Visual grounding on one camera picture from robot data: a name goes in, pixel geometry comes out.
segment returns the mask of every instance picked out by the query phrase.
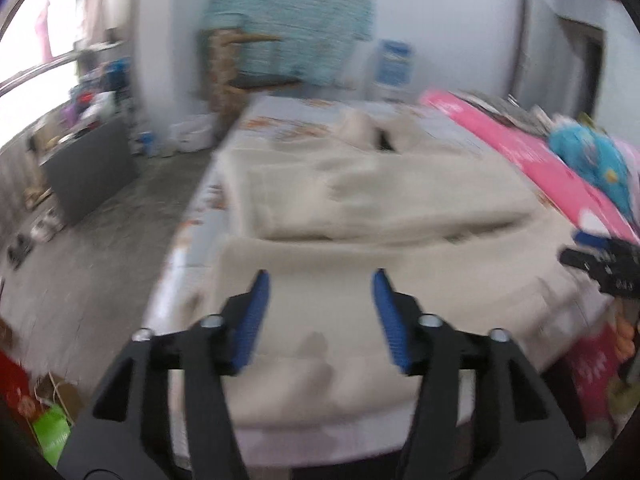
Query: concrete floor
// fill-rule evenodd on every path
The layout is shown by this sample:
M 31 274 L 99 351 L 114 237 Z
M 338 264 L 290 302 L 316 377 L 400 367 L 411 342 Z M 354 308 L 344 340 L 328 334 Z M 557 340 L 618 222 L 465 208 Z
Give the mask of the concrete floor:
M 168 245 L 209 162 L 209 152 L 139 158 L 135 183 L 37 245 L 20 269 L 11 270 L 2 252 L 0 317 L 15 331 L 11 356 L 32 377 L 53 371 L 77 382 L 88 399 L 139 328 Z

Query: green bag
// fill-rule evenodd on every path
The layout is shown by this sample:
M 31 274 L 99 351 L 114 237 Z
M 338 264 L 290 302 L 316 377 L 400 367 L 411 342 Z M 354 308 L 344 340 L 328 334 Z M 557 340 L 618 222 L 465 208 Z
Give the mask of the green bag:
M 33 423 L 33 431 L 38 438 L 44 458 L 53 467 L 57 466 L 66 440 L 71 434 L 65 412 L 57 404 L 54 405 Z

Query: beige cloth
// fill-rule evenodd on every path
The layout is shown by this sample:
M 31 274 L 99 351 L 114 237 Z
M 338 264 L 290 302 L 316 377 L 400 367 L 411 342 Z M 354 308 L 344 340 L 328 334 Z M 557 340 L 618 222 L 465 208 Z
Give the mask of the beige cloth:
M 437 153 L 426 147 L 420 155 L 383 155 L 313 140 L 303 146 L 252 139 L 220 156 L 231 225 L 242 236 L 226 240 L 205 299 L 186 323 L 218 312 L 258 269 L 269 271 L 270 305 L 254 362 L 225 381 L 238 426 L 315 424 L 415 397 L 417 381 L 392 365 L 373 305 L 371 279 L 379 267 L 426 312 L 475 333 L 500 326 L 528 334 L 577 295 L 580 283 L 556 261 L 571 225 L 539 204 L 498 156 L 439 146 Z M 306 168 L 292 156 L 306 160 Z M 358 173 L 363 165 L 366 178 Z M 331 209 L 338 184 L 344 186 L 338 201 L 366 203 L 366 214 L 346 205 Z M 342 229 L 341 241 L 310 240 L 334 234 L 326 220 Z M 264 234 L 302 239 L 257 238 Z

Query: screw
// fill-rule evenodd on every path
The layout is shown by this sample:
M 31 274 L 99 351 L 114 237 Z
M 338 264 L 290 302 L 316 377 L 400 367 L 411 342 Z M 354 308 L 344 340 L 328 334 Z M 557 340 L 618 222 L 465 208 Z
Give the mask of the screw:
M 154 331 L 150 328 L 141 328 L 131 336 L 131 339 L 136 343 L 143 341 L 149 341 L 154 336 Z
M 225 320 L 222 316 L 218 314 L 212 314 L 211 316 L 207 316 L 203 320 L 200 321 L 200 326 L 203 328 L 217 328 L 219 326 L 223 326 Z
M 489 332 L 489 337 L 497 343 L 506 343 L 511 339 L 511 334 L 501 328 L 494 328 Z
M 428 326 L 430 328 L 437 328 L 442 326 L 442 320 L 435 314 L 423 314 L 418 319 L 418 323 L 422 326 Z

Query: white bedsheet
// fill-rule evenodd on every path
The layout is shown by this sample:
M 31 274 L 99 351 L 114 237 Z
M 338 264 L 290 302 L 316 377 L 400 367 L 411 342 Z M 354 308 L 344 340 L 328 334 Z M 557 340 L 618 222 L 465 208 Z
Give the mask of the white bedsheet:
M 245 113 L 227 142 L 243 136 L 313 135 L 337 121 L 344 105 L 319 101 L 264 97 Z M 395 112 L 380 103 L 350 103 L 378 118 Z M 491 150 L 484 142 L 457 126 L 436 110 L 414 108 L 417 120 L 432 136 L 471 150 Z M 180 225 L 165 268 L 151 297 L 143 325 L 156 333 L 178 330 L 182 324 L 180 305 L 199 289 L 209 273 L 212 254 L 220 235 L 227 231 L 223 198 L 217 188 L 215 155 Z M 547 322 L 521 340 L 533 364 L 548 364 L 600 318 L 606 298 L 595 288 L 579 300 L 556 311 Z M 460 421 L 468 420 L 473 407 L 473 384 L 461 376 Z M 356 460 L 399 449 L 412 415 L 411 403 L 392 410 L 295 430 L 238 431 L 245 462 L 251 466 L 298 466 Z M 178 456 L 186 456 L 186 433 L 181 410 L 172 412 L 172 435 Z

